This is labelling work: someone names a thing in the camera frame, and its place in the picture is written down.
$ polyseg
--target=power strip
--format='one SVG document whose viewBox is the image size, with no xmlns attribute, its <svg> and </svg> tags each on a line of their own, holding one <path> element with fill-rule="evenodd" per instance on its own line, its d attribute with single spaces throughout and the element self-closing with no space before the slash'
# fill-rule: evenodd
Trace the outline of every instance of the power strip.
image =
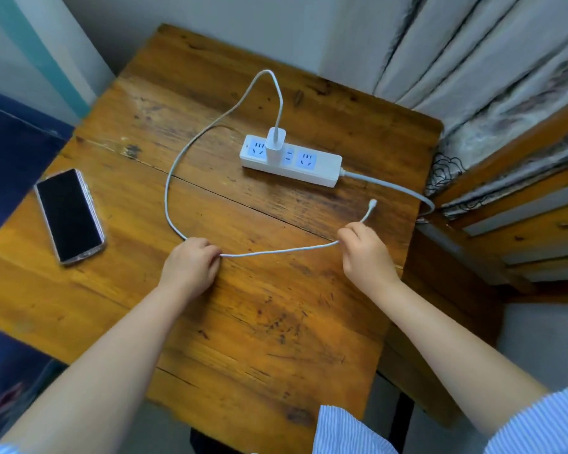
<svg viewBox="0 0 568 454">
<path fill-rule="evenodd" d="M 246 136 L 240 150 L 243 167 L 303 180 L 333 188 L 341 172 L 343 158 L 296 144 L 284 143 L 276 159 L 268 159 L 266 139 Z"/>
</svg>

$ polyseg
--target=person's left arm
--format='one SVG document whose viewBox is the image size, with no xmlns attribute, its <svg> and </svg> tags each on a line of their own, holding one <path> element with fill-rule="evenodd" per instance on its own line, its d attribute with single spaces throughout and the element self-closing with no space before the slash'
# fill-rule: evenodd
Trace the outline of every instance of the person's left arm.
<svg viewBox="0 0 568 454">
<path fill-rule="evenodd" d="M 174 321 L 214 281 L 220 249 L 190 238 L 158 287 L 74 362 L 0 440 L 24 454 L 116 452 Z"/>
</svg>

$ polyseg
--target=striped shirt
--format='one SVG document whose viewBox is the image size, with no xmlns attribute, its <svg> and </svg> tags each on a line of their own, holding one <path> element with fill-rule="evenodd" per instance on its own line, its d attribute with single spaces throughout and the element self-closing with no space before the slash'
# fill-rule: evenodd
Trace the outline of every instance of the striped shirt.
<svg viewBox="0 0 568 454">
<path fill-rule="evenodd" d="M 516 414 L 491 438 L 485 454 L 568 454 L 568 389 Z M 20 454 L 0 445 L 0 454 Z M 322 406 L 312 454 L 397 454 L 346 410 Z"/>
</svg>

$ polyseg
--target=curtain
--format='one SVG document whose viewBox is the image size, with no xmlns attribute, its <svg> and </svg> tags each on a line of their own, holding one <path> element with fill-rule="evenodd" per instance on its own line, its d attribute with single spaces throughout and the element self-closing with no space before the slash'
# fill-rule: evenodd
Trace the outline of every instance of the curtain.
<svg viewBox="0 0 568 454">
<path fill-rule="evenodd" d="M 568 0 L 414 0 L 406 19 L 374 94 L 444 122 L 427 195 L 568 103 Z M 567 167 L 568 137 L 444 212 Z"/>
</svg>

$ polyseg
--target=wooden chair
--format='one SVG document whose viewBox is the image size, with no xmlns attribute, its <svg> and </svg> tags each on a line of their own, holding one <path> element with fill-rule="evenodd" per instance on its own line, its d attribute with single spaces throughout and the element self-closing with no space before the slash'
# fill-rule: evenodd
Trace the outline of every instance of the wooden chair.
<svg viewBox="0 0 568 454">
<path fill-rule="evenodd" d="M 525 157 L 568 135 L 568 105 L 453 181 L 435 198 L 436 206 L 485 184 Z M 462 247 L 475 265 L 496 274 L 506 285 L 488 286 L 437 244 L 415 230 L 402 280 L 428 301 L 490 344 L 495 344 L 503 303 L 568 303 L 568 281 L 530 282 L 539 271 L 568 268 L 568 255 L 508 265 L 510 253 L 568 246 L 568 204 L 470 236 L 464 228 L 568 187 L 568 169 L 544 178 L 495 202 L 448 221 L 440 212 L 429 222 Z M 410 343 L 393 326 L 385 342 L 379 371 L 434 420 L 450 426 L 460 415 L 452 397 Z"/>
</svg>

